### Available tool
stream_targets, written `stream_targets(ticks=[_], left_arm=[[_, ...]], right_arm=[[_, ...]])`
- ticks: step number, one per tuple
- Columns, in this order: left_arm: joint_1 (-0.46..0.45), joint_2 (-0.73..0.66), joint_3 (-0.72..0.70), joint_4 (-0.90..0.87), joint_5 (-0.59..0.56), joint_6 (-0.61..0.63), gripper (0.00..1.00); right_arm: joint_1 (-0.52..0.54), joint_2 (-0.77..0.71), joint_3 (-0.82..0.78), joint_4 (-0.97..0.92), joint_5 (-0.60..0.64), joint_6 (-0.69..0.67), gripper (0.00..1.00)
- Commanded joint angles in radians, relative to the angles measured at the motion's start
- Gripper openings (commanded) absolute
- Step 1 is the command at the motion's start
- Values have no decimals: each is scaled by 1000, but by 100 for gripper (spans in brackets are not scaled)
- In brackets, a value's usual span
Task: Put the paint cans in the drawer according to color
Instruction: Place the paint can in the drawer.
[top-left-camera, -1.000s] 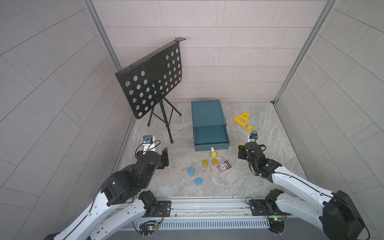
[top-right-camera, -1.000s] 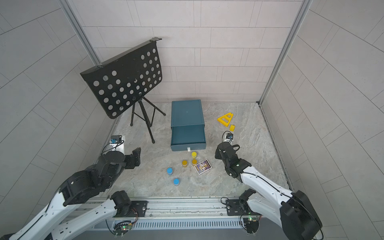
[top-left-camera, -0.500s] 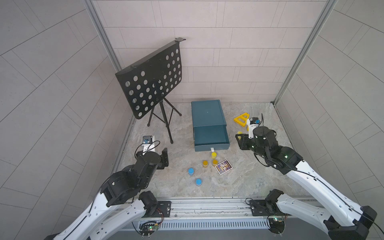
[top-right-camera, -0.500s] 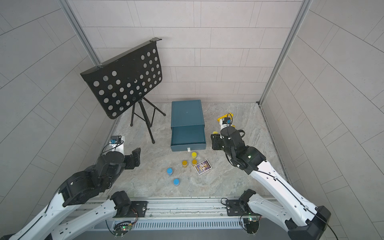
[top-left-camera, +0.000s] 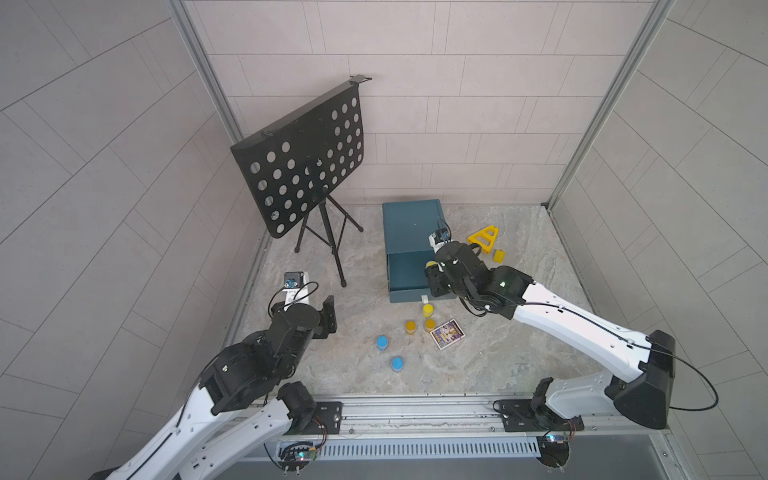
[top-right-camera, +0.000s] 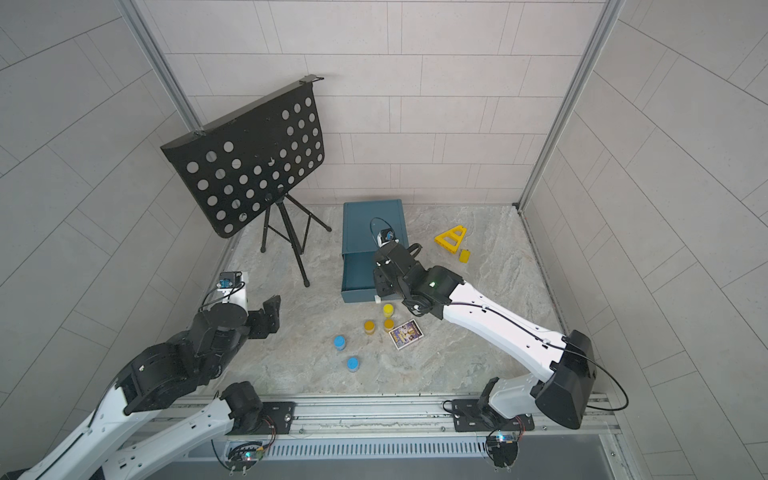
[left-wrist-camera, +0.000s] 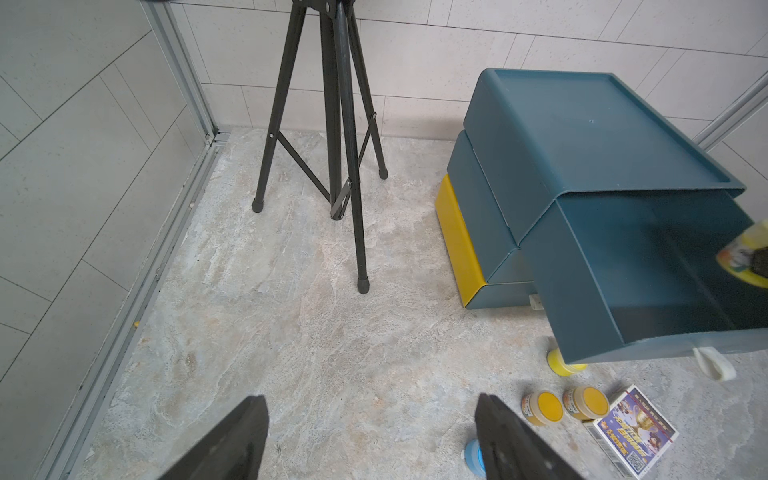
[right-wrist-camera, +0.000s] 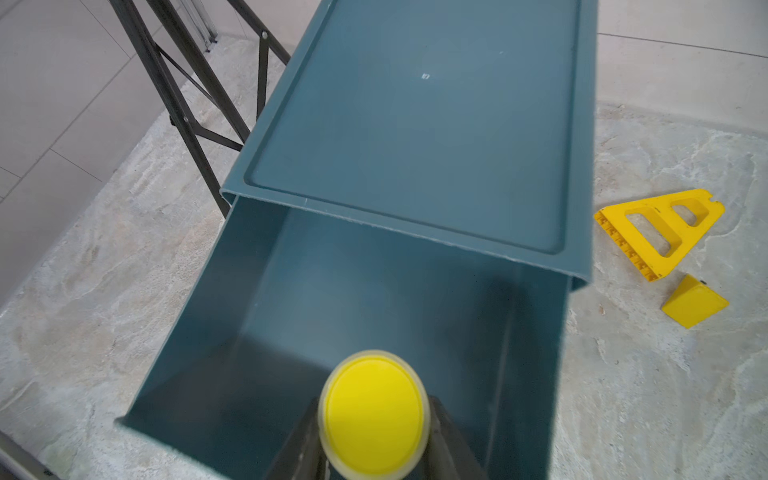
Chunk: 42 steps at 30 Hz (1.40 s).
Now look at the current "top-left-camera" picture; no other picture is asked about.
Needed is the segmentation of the teal three-drawer cabinet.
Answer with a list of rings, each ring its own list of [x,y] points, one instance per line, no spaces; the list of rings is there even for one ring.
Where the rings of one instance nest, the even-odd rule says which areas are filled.
[[[434,300],[424,269],[434,259],[429,236],[444,219],[440,201],[387,202],[382,212],[390,302]]]

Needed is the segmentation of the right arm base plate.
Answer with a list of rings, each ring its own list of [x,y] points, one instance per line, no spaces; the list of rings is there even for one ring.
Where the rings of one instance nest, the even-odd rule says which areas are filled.
[[[502,420],[504,430],[510,432],[564,432],[574,434],[584,430],[580,416],[560,417],[548,407],[532,407],[530,399],[496,400],[492,408]]]

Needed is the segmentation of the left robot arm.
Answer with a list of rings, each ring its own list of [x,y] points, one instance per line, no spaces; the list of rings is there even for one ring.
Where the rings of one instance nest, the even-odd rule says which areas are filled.
[[[254,449],[302,433],[316,401],[291,376],[313,339],[337,330],[334,298],[321,309],[279,303],[269,328],[224,348],[180,410],[130,460],[96,479],[214,479]]]

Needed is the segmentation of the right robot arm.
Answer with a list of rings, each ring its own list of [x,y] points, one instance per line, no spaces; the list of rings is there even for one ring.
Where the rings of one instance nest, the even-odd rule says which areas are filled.
[[[667,428],[680,361],[671,335],[624,328],[563,300],[515,268],[489,268],[477,244],[436,235],[430,243],[434,258],[425,276],[433,296],[453,294],[476,317],[495,314],[542,330],[603,368],[573,379],[546,377],[521,406],[500,401],[495,408],[500,415],[543,431],[575,432],[584,415],[621,415],[648,429]]]

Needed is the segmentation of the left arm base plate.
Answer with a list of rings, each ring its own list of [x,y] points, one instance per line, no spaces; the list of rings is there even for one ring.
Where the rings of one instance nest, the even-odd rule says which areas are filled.
[[[286,435],[336,435],[340,432],[343,407],[340,401],[317,402],[312,414],[304,413],[298,422],[292,421]]]

